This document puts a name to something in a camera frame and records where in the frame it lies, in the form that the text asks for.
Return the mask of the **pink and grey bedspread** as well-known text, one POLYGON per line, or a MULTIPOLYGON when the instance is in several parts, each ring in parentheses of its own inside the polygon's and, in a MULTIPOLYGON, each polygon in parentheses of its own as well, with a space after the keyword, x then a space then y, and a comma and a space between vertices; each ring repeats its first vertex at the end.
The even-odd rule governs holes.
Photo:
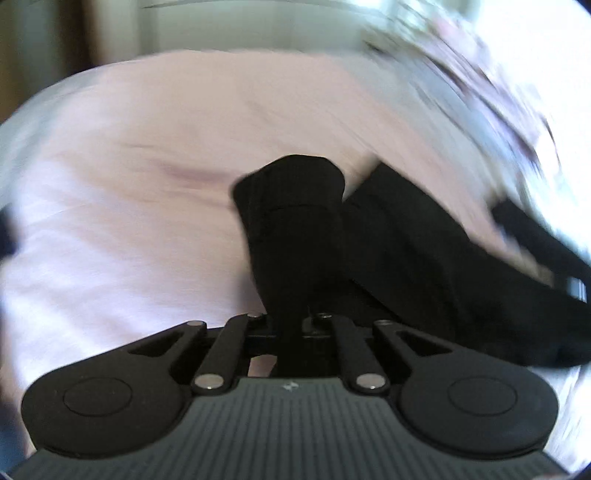
POLYGON ((384 163, 470 239, 590 309, 585 256, 534 200, 560 191, 431 65, 176 51, 35 95, 1 128, 3 390, 12 479, 586 479, 590 360, 518 365, 382 319, 388 378, 342 382, 335 339, 283 331, 256 290, 235 183, 328 159, 352 193, 384 163), (235 385, 194 394, 217 329, 266 315, 235 385))

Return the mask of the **black trousers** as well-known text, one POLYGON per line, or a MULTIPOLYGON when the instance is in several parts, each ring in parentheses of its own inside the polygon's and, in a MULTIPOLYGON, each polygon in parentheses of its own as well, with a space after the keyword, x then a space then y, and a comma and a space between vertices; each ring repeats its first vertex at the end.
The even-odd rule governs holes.
POLYGON ((590 309, 473 242, 384 163, 352 193, 328 159, 290 155, 235 183, 256 290, 283 331, 308 316, 403 324, 523 366, 590 360, 590 309))

